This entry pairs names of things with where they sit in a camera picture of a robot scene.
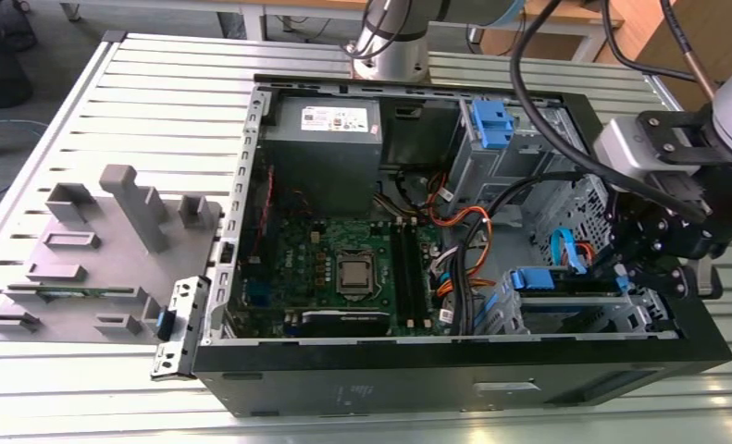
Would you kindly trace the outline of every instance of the metal chassis frame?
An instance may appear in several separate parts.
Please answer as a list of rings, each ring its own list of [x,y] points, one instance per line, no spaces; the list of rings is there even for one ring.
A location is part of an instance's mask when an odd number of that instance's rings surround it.
[[[257,83],[265,81],[279,83],[282,80],[287,83],[299,83],[305,87],[321,81],[325,85],[339,85],[342,90],[347,89],[346,91],[361,84],[367,84],[357,80],[281,79],[273,76],[258,76]],[[401,83],[383,86],[389,89],[393,87],[399,88],[411,97],[422,97],[427,93],[431,95],[442,93],[450,98],[451,93],[443,91],[451,90],[474,90],[474,96],[490,95],[490,93],[510,94],[510,91],[483,88],[426,87]],[[589,145],[589,150],[593,152],[591,141],[595,140],[602,125],[586,97],[551,92],[535,92],[535,94],[539,97],[561,100],[569,107],[574,125]],[[245,130],[246,137],[249,134],[255,134],[255,127],[261,122],[263,106],[267,105],[262,99],[257,95],[251,102]],[[257,143],[257,139],[246,139],[245,151],[253,153]],[[243,211],[242,199],[247,195],[251,164],[253,155],[245,155],[233,193],[233,211]],[[229,236],[239,235],[239,229],[239,224],[235,224],[235,227],[226,227],[223,240],[237,241],[237,238],[229,238]],[[253,345],[233,345],[231,342],[226,344],[226,339],[214,338],[210,335],[209,322],[215,307],[210,301],[202,345],[195,354],[193,371],[205,380],[213,393],[227,404],[233,393],[235,393],[235,397],[238,396],[235,387],[241,381],[269,378],[274,380],[274,378],[286,376],[287,372],[298,375],[301,379],[297,381],[302,385],[302,375],[310,375],[314,371],[341,370],[350,374],[358,374],[363,370],[387,370],[393,376],[381,380],[390,385],[393,378],[398,381],[402,380],[409,369],[423,372],[423,370],[433,371],[433,369],[450,369],[451,371],[477,369],[485,366],[513,369],[521,365],[523,368],[533,369],[563,365],[565,368],[571,368],[570,371],[575,373],[581,365],[629,364],[630,368],[650,370],[646,376],[625,385],[613,387],[593,398],[581,401],[550,400],[554,405],[594,405],[663,377],[698,373],[732,360],[732,353],[703,302],[695,298],[679,299],[666,295],[661,295],[661,298],[669,313],[673,314],[677,329],[681,332],[679,339],[503,342],[463,338],[449,343],[414,343],[411,345],[397,343],[397,341],[378,343],[370,341],[358,343],[355,341],[353,345],[323,345],[319,343],[301,345],[299,341],[286,341],[287,346],[258,345],[258,342]],[[218,308],[223,310],[225,305],[219,305]],[[438,380],[435,383],[443,384],[445,381]],[[230,407],[234,414],[250,414],[237,412],[233,410],[234,408]]]

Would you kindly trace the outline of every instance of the metal workbench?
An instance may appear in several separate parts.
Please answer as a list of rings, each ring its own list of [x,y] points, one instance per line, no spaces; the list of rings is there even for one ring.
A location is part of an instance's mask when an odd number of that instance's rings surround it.
[[[433,54],[430,65],[437,83],[509,87],[505,58]],[[139,183],[163,196],[201,191],[226,204],[258,72],[342,78],[349,67],[341,50],[322,45],[140,34],[100,45],[0,205],[0,289],[22,276],[56,182],[84,182],[94,191],[104,164],[130,164]],[[587,94],[606,122],[662,108],[653,84],[622,68],[527,61],[525,72],[534,90]],[[718,263],[727,293],[709,309],[732,347],[732,247]],[[150,381],[152,352],[148,346],[0,343],[0,438],[732,442],[732,363],[593,408],[235,419],[201,382]]]

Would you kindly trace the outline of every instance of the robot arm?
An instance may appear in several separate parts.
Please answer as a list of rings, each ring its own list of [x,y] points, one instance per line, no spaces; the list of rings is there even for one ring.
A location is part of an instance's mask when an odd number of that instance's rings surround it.
[[[373,0],[363,29],[345,48],[354,71],[367,80],[422,81],[429,74],[426,32],[430,21],[490,25],[517,14],[517,0]]]

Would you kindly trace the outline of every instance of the black cable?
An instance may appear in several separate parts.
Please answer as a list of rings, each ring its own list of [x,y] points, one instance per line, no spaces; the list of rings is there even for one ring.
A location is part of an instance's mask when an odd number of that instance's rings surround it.
[[[547,7],[543,9],[539,17],[530,25],[530,28],[527,29],[527,32],[525,33],[523,38],[521,39],[517,46],[517,51],[514,51],[514,55],[511,56],[511,85],[514,87],[517,99],[519,100],[525,112],[527,113],[527,117],[530,118],[531,123],[539,130],[539,133],[542,134],[545,139],[547,139],[547,141],[553,143],[553,146],[558,149],[558,151],[563,155],[566,155],[566,157],[586,171],[599,176],[605,181],[613,183],[619,188],[634,192],[649,201],[659,204],[665,208],[669,208],[671,211],[681,214],[682,217],[687,219],[687,221],[693,223],[701,223],[706,220],[706,213],[701,208],[682,202],[681,200],[675,199],[674,196],[665,193],[659,189],[630,178],[629,176],[614,170],[611,167],[594,160],[587,154],[581,152],[553,128],[546,118],[543,117],[539,108],[534,104],[533,98],[530,97],[530,92],[527,91],[527,86],[525,85],[521,62],[523,59],[525,49],[527,48],[527,44],[530,43],[530,39],[542,27],[543,22],[553,15],[555,8],[561,4],[561,1],[562,0],[553,0]]]
[[[399,170],[399,172],[395,173],[394,179],[395,189],[399,191],[399,196],[402,196],[402,200],[409,205],[409,207],[418,213],[418,216],[423,220],[427,220],[429,216],[425,214],[426,204],[418,205],[415,202],[413,202],[407,188],[405,188],[405,177],[405,171]]]
[[[369,3],[366,4],[366,9],[363,9],[363,18],[361,20],[361,32],[362,30],[366,29],[366,20],[369,18],[369,13],[371,11],[371,5],[374,4],[374,1],[375,0],[369,0]],[[386,17],[389,16],[389,11],[387,10],[383,10],[382,11],[382,16],[379,16],[379,20],[377,21],[377,28],[378,29],[382,29],[382,23],[385,22],[386,20]],[[363,51],[366,51],[366,48],[369,48],[371,46],[371,43],[373,41],[375,40],[375,35],[377,33],[373,32],[371,35],[369,36],[369,40],[366,41],[366,44],[363,45],[363,48],[359,50],[359,51],[353,51],[350,52],[350,50],[347,49],[346,47],[346,44],[342,45],[342,50],[343,52],[350,56],[350,57],[355,57],[355,56],[362,56],[363,55]]]
[[[449,261],[449,275],[451,275],[451,281],[454,282],[454,277],[458,276],[457,271],[457,260]],[[454,320],[451,321],[451,334],[454,336],[462,334],[462,311],[463,311],[463,301],[462,293],[454,293]]]
[[[327,25],[330,24],[330,20],[333,20],[333,18],[329,18],[327,21],[325,22],[325,25],[322,27],[322,29],[319,30],[319,32],[317,32],[317,35],[314,35],[313,37],[307,37],[306,38],[306,43],[310,43],[311,40],[315,40],[318,39],[319,37],[322,37],[322,34],[325,34],[325,30],[327,29]]]
[[[501,208],[503,205],[506,205],[511,200],[530,187],[535,186],[538,183],[551,180],[562,180],[562,181],[577,181],[581,180],[585,177],[585,173],[579,171],[561,171],[561,172],[551,172],[551,173],[543,173],[538,176],[533,176],[530,178],[525,178],[514,182],[509,188],[503,190],[503,192],[498,195],[494,201],[491,201],[490,206],[487,207],[487,213],[490,217],[498,214],[501,211]],[[481,230],[481,226],[483,225],[483,221],[479,218],[478,221],[471,225],[470,229],[467,230],[467,234],[465,235],[465,240],[462,241],[462,244],[459,245],[459,249],[457,250],[457,253],[454,254],[454,260],[453,263],[457,263],[457,267],[454,271],[450,271],[451,273],[451,283],[454,284],[454,297],[457,301],[462,300],[462,303],[459,304],[461,307],[469,307],[470,310],[462,309],[465,312],[470,311],[473,312],[475,308],[473,307],[473,291],[470,286],[470,279],[467,278],[467,269],[466,269],[466,258],[467,258],[467,250],[469,248],[462,248],[462,246],[470,246],[470,244],[474,242],[475,234]],[[462,335],[469,335],[470,331],[473,331],[471,324],[463,323],[463,333]]]
[[[509,54],[514,50],[514,47],[517,46],[517,40],[519,39],[519,36],[525,34],[526,24],[527,24],[527,13],[525,12],[525,8],[523,8],[523,18],[519,22],[519,28],[517,29],[517,32],[514,32],[514,39],[511,40],[511,46],[509,47],[509,49],[506,51],[503,51],[501,54],[498,54],[499,56],[505,56],[506,54]]]
[[[622,49],[615,42],[615,34],[613,33],[613,22],[610,20],[610,0],[602,0],[602,23],[605,25],[605,34],[607,36],[607,46],[610,46],[610,51],[622,65],[641,71],[643,74],[666,76],[686,81],[697,81],[690,72],[670,68],[651,67],[626,58],[626,55],[622,53]]]
[[[659,5],[662,6],[662,14],[665,14],[665,21],[667,21],[667,26],[671,28],[674,33],[675,42],[682,48],[682,53],[691,53],[691,44],[690,39],[687,38],[687,33],[682,28],[682,24],[678,22],[675,17],[674,6],[671,5],[671,0],[659,0]]]
[[[374,58],[374,57],[379,56],[382,53],[385,53],[386,50],[391,47],[393,43],[399,38],[399,34],[402,33],[402,31],[405,30],[405,27],[407,26],[407,22],[410,21],[411,11],[413,11],[413,0],[409,0],[407,1],[407,12],[405,13],[405,20],[402,21],[402,26],[399,27],[397,32],[393,34],[391,38],[386,41],[386,44],[383,44],[382,47],[378,50],[375,50],[370,54],[365,55],[365,54],[351,53],[345,47],[343,52],[350,57],[355,58],[357,60],[367,60],[370,58]],[[383,22],[387,15],[389,15],[389,11],[385,10],[383,13],[382,13],[382,17],[379,18],[379,21],[377,23],[377,30],[378,31],[382,31],[382,28],[381,28],[382,27],[382,22]],[[371,41],[374,40],[375,34],[377,34],[377,31],[373,32],[373,35],[369,39],[369,42],[363,45],[363,49],[366,49],[369,47],[369,45],[371,44]]]

